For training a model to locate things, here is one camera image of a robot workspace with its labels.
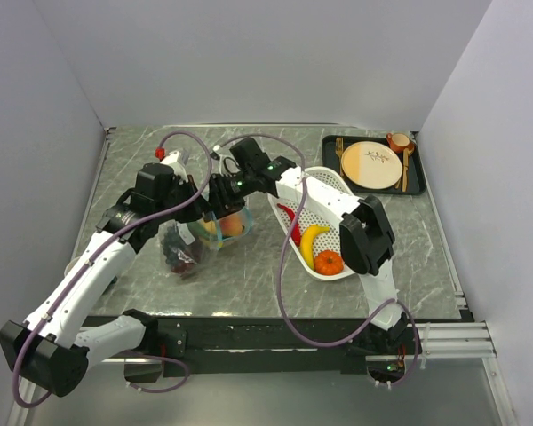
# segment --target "wooden fork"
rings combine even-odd
[[[341,156],[343,154],[344,154],[344,139],[336,138],[336,155],[338,156],[338,160],[339,160],[339,175],[341,177],[344,176],[344,170],[341,167]]]

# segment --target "gray marble tabletop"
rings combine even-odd
[[[119,127],[109,135],[104,161],[91,208],[80,237],[81,254],[102,212],[133,186],[137,171],[153,162],[154,149],[173,127]],[[244,133],[263,132],[288,139],[306,154],[307,166],[322,165],[321,140],[330,134],[383,137],[384,132],[344,127],[198,127],[188,129],[208,146]],[[259,143],[274,157],[297,160],[286,146],[271,141]],[[203,152],[191,139],[172,138],[167,147],[191,149],[188,173],[195,182],[203,178]],[[419,196],[379,196],[396,235],[394,280],[399,298],[422,320],[459,319],[455,287],[442,248],[428,193]],[[152,315],[279,317],[274,295],[274,275],[283,232],[267,198],[249,197],[255,225],[236,244],[225,247],[196,275],[180,279],[166,269],[158,238],[140,251],[119,281],[100,298],[91,315],[118,315],[135,308]],[[260,247],[260,259],[256,258]],[[312,279],[291,250],[282,281],[284,301],[291,316],[316,318],[363,318],[368,307],[357,276],[337,282]]]

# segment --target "round plate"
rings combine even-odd
[[[393,186],[402,174],[397,154],[377,142],[350,145],[341,156],[341,167],[349,180],[369,189]]]

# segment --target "red pepper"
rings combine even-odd
[[[282,204],[276,204],[276,206],[279,209],[282,209],[286,212],[286,214],[288,215],[290,219],[290,222],[292,223],[292,221],[294,220],[294,217],[296,217],[296,214],[294,213],[294,211],[292,211],[290,207],[283,206]],[[300,226],[298,222],[296,223],[296,226],[294,226],[294,229],[292,230],[291,237],[292,237],[292,240],[294,241],[294,244],[296,244],[297,247],[300,247],[300,240],[302,239],[302,237],[300,237]]]

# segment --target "yellow banana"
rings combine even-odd
[[[300,254],[312,270],[314,269],[314,240],[320,233],[327,233],[329,231],[329,226],[310,225],[302,234]]]

